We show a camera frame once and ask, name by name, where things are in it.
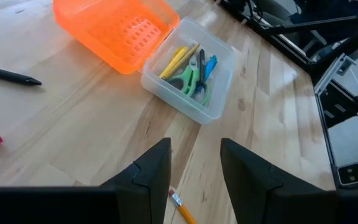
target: wood grain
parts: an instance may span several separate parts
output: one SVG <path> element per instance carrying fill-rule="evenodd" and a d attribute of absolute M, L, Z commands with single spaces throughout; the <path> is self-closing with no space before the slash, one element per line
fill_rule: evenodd
<path fill-rule="evenodd" d="M 198 223 L 235 223 L 219 158 L 231 138 L 282 169 L 333 189 L 310 78 L 209 0 L 168 0 L 231 44 L 236 67 L 222 117 L 201 126 L 120 75 L 55 22 L 52 0 L 0 0 L 0 185 L 99 185 L 163 137 L 171 185 Z M 185 223 L 167 200 L 165 221 Z"/>

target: orange container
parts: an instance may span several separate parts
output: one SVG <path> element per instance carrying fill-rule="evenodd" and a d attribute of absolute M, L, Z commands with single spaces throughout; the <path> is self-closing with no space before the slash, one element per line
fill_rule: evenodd
<path fill-rule="evenodd" d="M 141 68 L 180 21 L 163 0 L 54 0 L 58 24 L 122 74 Z"/>

